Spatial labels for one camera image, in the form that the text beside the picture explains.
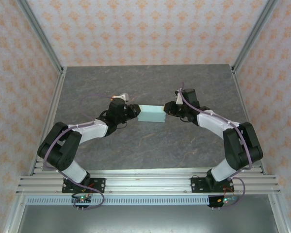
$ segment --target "wallpaper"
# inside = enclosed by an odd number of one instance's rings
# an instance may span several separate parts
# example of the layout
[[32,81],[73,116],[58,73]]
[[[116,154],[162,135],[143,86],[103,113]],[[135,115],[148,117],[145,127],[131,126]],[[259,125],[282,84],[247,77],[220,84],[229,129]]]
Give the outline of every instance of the wallpaper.
[[0,0],[0,233],[27,175],[58,74],[15,0]]
[[291,217],[291,0],[280,0],[238,73],[245,105]]
[[267,0],[29,0],[63,66],[233,64]]

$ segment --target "light blue block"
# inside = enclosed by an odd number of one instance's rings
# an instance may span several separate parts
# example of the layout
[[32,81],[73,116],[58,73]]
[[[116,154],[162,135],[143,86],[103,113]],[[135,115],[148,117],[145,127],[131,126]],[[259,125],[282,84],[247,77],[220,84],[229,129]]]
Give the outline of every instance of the light blue block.
[[138,115],[138,121],[165,122],[164,106],[139,105],[139,107],[141,112]]

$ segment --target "gray marble surface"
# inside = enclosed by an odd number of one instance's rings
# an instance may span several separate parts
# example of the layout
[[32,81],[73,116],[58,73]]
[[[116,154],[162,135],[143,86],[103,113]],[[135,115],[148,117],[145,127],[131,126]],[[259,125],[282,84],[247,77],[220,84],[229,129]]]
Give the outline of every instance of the gray marble surface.
[[[184,82],[196,90],[201,106],[233,121],[245,114],[229,65],[68,67],[55,122],[90,121],[79,111],[82,97],[128,93],[129,103],[164,105],[175,100]],[[93,118],[110,100],[88,98],[82,110]],[[133,119],[124,129],[79,146],[76,160],[85,169],[138,169],[215,166],[224,159],[223,141],[206,129],[167,116],[165,123]]]

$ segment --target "orange floral pattern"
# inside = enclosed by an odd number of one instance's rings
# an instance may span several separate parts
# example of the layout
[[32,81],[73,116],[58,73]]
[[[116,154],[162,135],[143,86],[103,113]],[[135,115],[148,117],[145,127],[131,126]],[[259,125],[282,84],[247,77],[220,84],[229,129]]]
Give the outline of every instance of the orange floral pattern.
[[278,2],[237,76],[267,170],[279,176],[291,218],[291,0]]
[[58,77],[15,0],[0,0],[0,233],[36,154]]
[[29,1],[63,66],[233,64],[266,2]]

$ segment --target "black bracket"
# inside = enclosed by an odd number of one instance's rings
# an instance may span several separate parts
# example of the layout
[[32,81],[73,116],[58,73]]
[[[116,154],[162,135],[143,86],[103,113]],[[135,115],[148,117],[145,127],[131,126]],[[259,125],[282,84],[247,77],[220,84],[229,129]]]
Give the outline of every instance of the black bracket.
[[218,182],[216,186],[211,188],[206,182],[205,177],[192,177],[191,178],[191,189],[192,193],[224,193],[224,187],[230,188],[234,192],[234,184],[233,181],[224,180],[222,182]]
[[[90,178],[89,184],[93,184],[93,186],[91,186],[92,188],[97,189],[98,191],[104,193],[106,186],[106,178]],[[90,193],[90,192],[95,193],[94,191],[91,191],[89,189],[83,189],[64,178],[62,193]]]

